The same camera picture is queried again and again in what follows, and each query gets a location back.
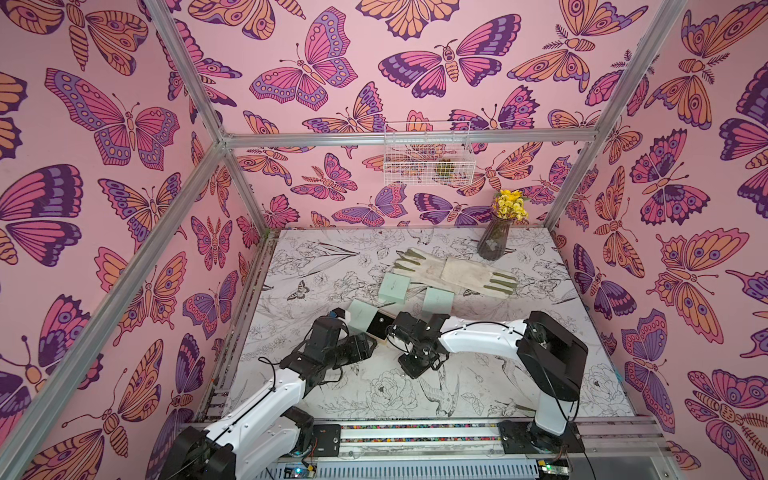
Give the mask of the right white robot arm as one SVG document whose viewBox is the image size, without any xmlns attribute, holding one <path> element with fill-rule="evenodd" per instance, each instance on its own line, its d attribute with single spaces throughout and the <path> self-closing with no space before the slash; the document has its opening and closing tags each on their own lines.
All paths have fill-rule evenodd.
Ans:
<svg viewBox="0 0 768 480">
<path fill-rule="evenodd" d="M 401 312 L 386 335 L 404 344 L 398 358 L 411 378 L 437 370 L 452 354 L 516 358 L 539 388 L 532 431 L 563 436 L 578 414 L 587 345 L 543 311 L 507 322 L 434 314 L 427 322 Z"/>
</svg>

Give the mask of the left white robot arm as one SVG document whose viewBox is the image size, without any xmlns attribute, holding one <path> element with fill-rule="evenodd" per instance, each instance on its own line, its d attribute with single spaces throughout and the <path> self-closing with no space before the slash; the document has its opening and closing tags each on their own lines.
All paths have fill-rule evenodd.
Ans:
<svg viewBox="0 0 768 480">
<path fill-rule="evenodd" d="M 174 440 L 161 479 L 253 479 L 279 457 L 312 448 L 314 418 L 298 404 L 326 374 L 373 356 L 377 342 L 353 333 L 340 309 L 314 320 L 305 338 L 277 363 L 257 393 L 203 429 Z"/>
</svg>

